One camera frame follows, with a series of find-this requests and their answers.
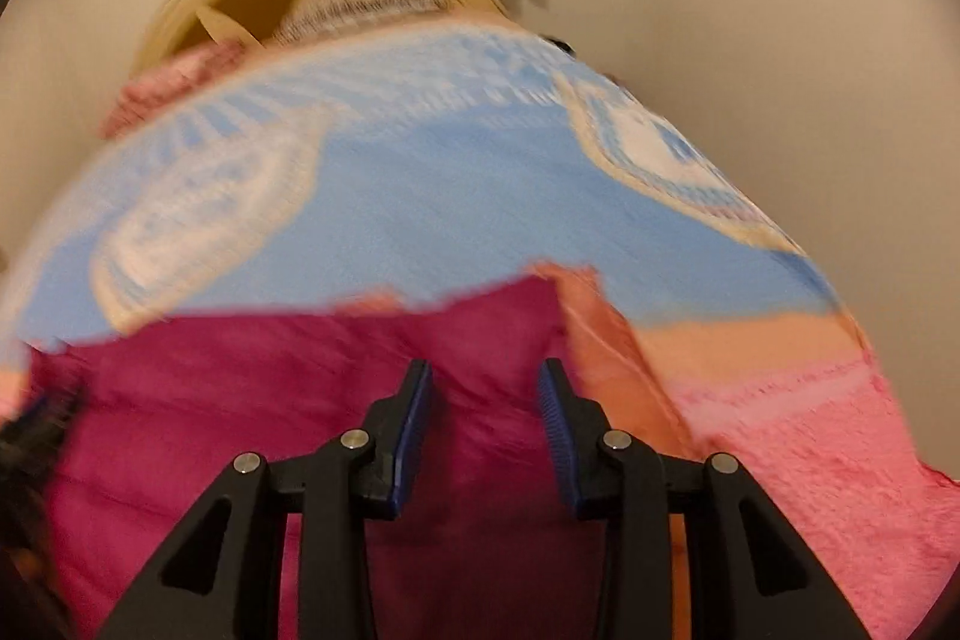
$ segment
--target clamp jaw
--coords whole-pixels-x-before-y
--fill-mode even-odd
[[[670,640],[669,515],[685,516],[694,640],[869,640],[823,565],[747,469],[661,456],[611,429],[563,365],[539,377],[560,494],[576,518],[607,522],[597,640]]]
[[[376,640],[364,523],[394,520],[410,495],[426,428],[430,367],[412,362],[397,395],[361,429],[311,456],[234,458],[157,549],[100,640],[275,640],[287,515],[302,513],[299,638]],[[544,362],[539,396],[560,495],[605,521],[597,640],[671,640],[669,516],[685,517],[693,640],[869,640],[800,535],[728,453],[661,456],[611,429]],[[960,571],[910,640],[953,640]]]
[[[365,519],[400,515],[419,461],[430,366],[412,362],[400,391],[374,402],[362,428],[312,453],[267,463],[242,453],[117,603],[100,640],[277,637],[287,515],[302,513],[299,636],[374,640]]]

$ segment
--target white wall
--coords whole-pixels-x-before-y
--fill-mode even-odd
[[[960,0],[510,0],[704,149],[827,271],[960,475]]]
[[[99,143],[164,0],[11,0],[0,16],[0,248],[13,255]]]
[[[960,474],[960,0],[506,1],[624,79],[808,249],[925,455]],[[88,154],[161,2],[13,0],[0,18],[0,63],[19,59],[0,73],[0,244],[18,247]]]

